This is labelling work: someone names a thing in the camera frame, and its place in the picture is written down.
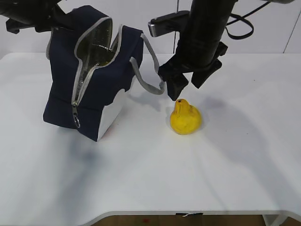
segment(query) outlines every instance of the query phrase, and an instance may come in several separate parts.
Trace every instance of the black cable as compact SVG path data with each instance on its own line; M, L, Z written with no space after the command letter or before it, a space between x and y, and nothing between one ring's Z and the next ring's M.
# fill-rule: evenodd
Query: black cable
M266 7L266 6L267 6L268 4L270 4L270 3L271 3L271 2L266 2L266 3L264 3L263 5L259 6L258 8L254 9L252 12L250 12L250 13L248 13L248 14L242 16L242 17L243 17L243 18L246 18L246 17L248 17L248 16L250 16L250 15L256 13L257 11L261 10L262 8ZM233 21L227 23L227 26L229 26L229 25L231 25L231 24L234 24L234 23L236 23L236 22L238 22L238 21L241 21L241 20L240 20L240 19L235 19L235 20L233 20Z

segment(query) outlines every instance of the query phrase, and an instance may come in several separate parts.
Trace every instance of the bag strap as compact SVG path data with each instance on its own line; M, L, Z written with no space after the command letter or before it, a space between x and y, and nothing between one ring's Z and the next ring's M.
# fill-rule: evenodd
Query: bag strap
M154 66L155 66L155 72L157 73L158 75L158 71L159 71L159 67L160 67L160 64L159 64L159 61L156 57L156 54L153 50L153 48L151 47L151 44L149 42L149 40L147 39L147 37L142 33L141 34L141 38L143 39L147 49L149 50L150 52L150 55L154 61ZM136 61L136 59L134 57L131 57L130 59L130 62L133 66L133 70L134 70L134 73L139 81L139 83L142 85L142 87L152 93L152 94L155 94L155 95L162 95L164 92L165 92L165 82L163 81L163 79L160 77L161 79L161 82L159 84L159 89L148 84L146 81L143 80L142 76L141 76L141 73L140 73L140 70L139 70L139 66L138 66L138 63Z

